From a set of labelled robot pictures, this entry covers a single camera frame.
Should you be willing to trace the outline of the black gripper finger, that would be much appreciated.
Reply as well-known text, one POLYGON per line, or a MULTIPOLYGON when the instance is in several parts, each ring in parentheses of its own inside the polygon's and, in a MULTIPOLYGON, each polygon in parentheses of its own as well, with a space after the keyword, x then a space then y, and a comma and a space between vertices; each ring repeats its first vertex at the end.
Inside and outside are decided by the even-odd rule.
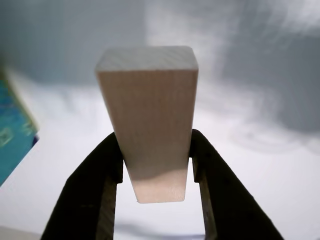
POLYGON ((281 240, 271 219, 232 169, 197 129, 189 156, 199 184, 207 240, 281 240))
POLYGON ((65 182, 41 239, 112 240, 123 165, 116 135, 111 133, 65 182))

